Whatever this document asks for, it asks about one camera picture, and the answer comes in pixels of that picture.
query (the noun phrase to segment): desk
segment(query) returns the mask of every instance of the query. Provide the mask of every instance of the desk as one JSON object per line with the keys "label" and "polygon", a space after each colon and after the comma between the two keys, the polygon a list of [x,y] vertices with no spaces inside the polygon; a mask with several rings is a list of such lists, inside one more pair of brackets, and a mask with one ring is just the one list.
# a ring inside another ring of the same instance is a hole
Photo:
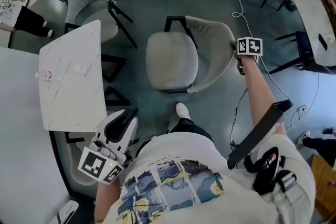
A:
{"label": "desk", "polygon": [[[321,0],[294,0],[294,2],[305,26],[315,62],[321,66],[336,66],[336,40]],[[326,41],[327,50],[319,41],[319,34]]]}
{"label": "desk", "polygon": [[[85,71],[76,72],[78,67]],[[100,56],[100,21],[79,27],[40,50],[39,78],[43,125],[49,131],[95,132],[107,117]]]}

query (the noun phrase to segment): white shoe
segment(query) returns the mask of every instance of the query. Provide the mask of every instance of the white shoe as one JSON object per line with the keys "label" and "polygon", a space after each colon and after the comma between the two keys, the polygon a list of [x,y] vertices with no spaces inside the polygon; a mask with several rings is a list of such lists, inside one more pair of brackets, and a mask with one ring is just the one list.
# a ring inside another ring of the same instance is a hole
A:
{"label": "white shoe", "polygon": [[48,32],[47,38],[51,38],[51,36],[53,35],[53,32],[54,32],[54,30],[50,30],[50,31]]}
{"label": "white shoe", "polygon": [[305,131],[298,139],[298,144],[303,145],[303,139],[310,137],[310,131]]}
{"label": "white shoe", "polygon": [[190,120],[188,108],[183,103],[176,104],[176,112],[180,118],[185,118],[185,119]]}

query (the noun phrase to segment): black chair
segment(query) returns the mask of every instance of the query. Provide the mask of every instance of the black chair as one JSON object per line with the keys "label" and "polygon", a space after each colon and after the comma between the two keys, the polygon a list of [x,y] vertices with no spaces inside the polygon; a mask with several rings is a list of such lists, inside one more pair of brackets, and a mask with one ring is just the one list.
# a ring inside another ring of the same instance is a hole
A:
{"label": "black chair", "polygon": [[288,37],[294,37],[291,42],[295,42],[298,45],[299,57],[272,70],[270,74],[280,72],[291,66],[297,66],[300,70],[307,70],[312,72],[326,73],[326,74],[336,74],[336,66],[334,67],[325,67],[318,65],[313,56],[313,52],[310,46],[308,35],[306,32],[296,31],[295,33],[288,34],[282,37],[278,37],[276,40],[281,40]]}

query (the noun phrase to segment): gray concrete floor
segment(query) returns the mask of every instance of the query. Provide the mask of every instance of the gray concrete floor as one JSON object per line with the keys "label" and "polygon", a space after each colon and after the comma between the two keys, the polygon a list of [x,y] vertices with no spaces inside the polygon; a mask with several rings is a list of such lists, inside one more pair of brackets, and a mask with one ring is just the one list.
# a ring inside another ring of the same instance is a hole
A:
{"label": "gray concrete floor", "polygon": [[[227,157],[230,153],[229,134],[235,112],[235,106],[246,85],[244,77],[240,76],[236,63],[233,62],[227,71],[210,87],[193,95],[166,95],[151,88],[145,69],[145,50],[148,37],[158,31],[163,31],[166,16],[191,15],[203,19],[225,22],[232,30],[235,38],[249,36],[243,18],[233,18],[232,12],[241,12],[238,0],[116,0],[133,20],[134,24],[122,19],[125,27],[139,45],[135,50],[124,33],[120,31],[115,39],[102,44],[105,54],[128,58],[129,62],[118,75],[113,85],[139,108],[139,130],[141,140],[146,140],[154,134],[166,132],[168,121],[174,112],[177,101],[184,102],[189,108],[192,120],[207,130],[213,137],[220,153]],[[282,0],[268,0],[264,8],[260,8],[263,0],[241,0],[244,15],[249,22],[254,37],[264,41],[264,61],[269,70],[297,57],[297,45],[288,40],[275,41],[276,37],[304,30],[298,12],[290,12],[283,7],[279,12],[276,8]],[[56,0],[38,0],[32,10],[40,13],[56,30],[55,38],[61,36],[64,28],[66,5]],[[173,29],[182,30],[178,25]],[[15,33],[11,40],[11,47],[38,54],[39,49],[49,43],[49,39],[34,37],[26,33]],[[199,45],[199,73],[200,81],[208,67],[209,55],[207,44],[200,40]],[[286,97],[270,81],[265,78],[277,100]],[[282,87],[297,106],[311,106],[318,86],[318,74],[289,68],[274,74],[273,79]],[[309,129],[312,136],[320,136],[327,126],[334,125],[336,116],[336,98],[334,89],[336,77],[320,74],[319,92],[313,108],[304,116],[296,128],[288,132],[293,140],[305,130]],[[286,118],[286,127],[290,126],[290,119],[294,110]],[[248,98],[245,96],[238,109],[237,122],[234,127],[234,140],[239,143],[252,128]],[[300,148],[305,158],[309,158],[313,151]],[[93,195],[74,184],[81,192]]]}

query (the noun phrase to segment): white cable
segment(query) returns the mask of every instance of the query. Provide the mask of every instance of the white cable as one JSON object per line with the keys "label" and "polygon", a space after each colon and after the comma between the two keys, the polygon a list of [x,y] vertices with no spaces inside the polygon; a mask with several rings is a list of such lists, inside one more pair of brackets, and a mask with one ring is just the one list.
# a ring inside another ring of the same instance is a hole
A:
{"label": "white cable", "polygon": [[[241,0],[239,0],[239,4],[240,4],[240,7],[241,7],[241,11],[242,11],[242,12],[241,12],[241,13],[239,13],[239,12],[232,12],[232,17],[234,17],[234,18],[239,18],[239,17],[244,18],[244,20],[245,20],[245,22],[246,22],[246,26],[247,26],[248,32],[250,33],[251,37],[253,37],[253,35],[252,35],[252,33],[251,33],[251,30],[250,30],[250,28],[249,28],[249,26],[248,26],[247,19],[246,19],[245,16],[243,15],[243,13],[244,13],[244,8],[243,8],[243,5],[242,5]],[[281,88],[281,87],[274,81],[274,79],[271,77],[271,75],[270,75],[270,73],[269,73],[267,67],[266,67],[265,64],[264,64],[264,61],[263,61],[262,57],[260,57],[260,59],[261,59],[261,63],[262,63],[262,65],[264,66],[264,68],[265,68],[265,70],[266,70],[266,72],[267,72],[267,75],[269,76],[269,78],[271,79],[271,81],[272,81],[272,82],[279,88],[279,90],[280,90],[280,91],[281,91],[281,92],[282,92],[282,93],[283,93],[283,94],[284,94],[284,95],[291,101],[291,98],[290,98],[287,94],[284,93],[284,91],[282,90],[282,88]],[[320,80],[319,80],[320,77],[319,77],[319,76],[320,76],[320,74],[318,73],[317,90],[316,90],[316,93],[315,93],[315,97],[314,97],[314,99],[313,99],[313,102],[312,102],[310,108],[308,109],[306,115],[307,115],[308,112],[311,110],[312,106],[314,105],[316,96],[317,96],[317,94],[318,94],[318,92],[319,92],[319,84],[320,84]],[[237,113],[237,109],[238,109],[239,103],[240,103],[241,99],[243,98],[243,96],[242,96],[242,97],[239,99],[239,101],[238,101],[238,105],[237,105],[237,107],[236,107],[236,113]],[[296,126],[299,124],[300,120],[301,120],[301,115],[300,115],[300,113],[299,113],[299,108],[298,108],[295,104],[294,104],[294,107],[295,107],[297,110],[296,110],[296,112],[293,114],[293,116],[292,116],[292,118],[291,118],[291,120],[290,120],[290,128],[288,128],[286,131],[289,131],[289,130],[292,129],[293,127],[296,127]],[[294,116],[295,116],[296,113],[298,113],[298,115],[299,115],[299,119],[297,120],[297,122],[293,123],[293,118],[294,118]],[[231,140],[231,142],[232,142],[232,130],[231,130],[230,140]]]}

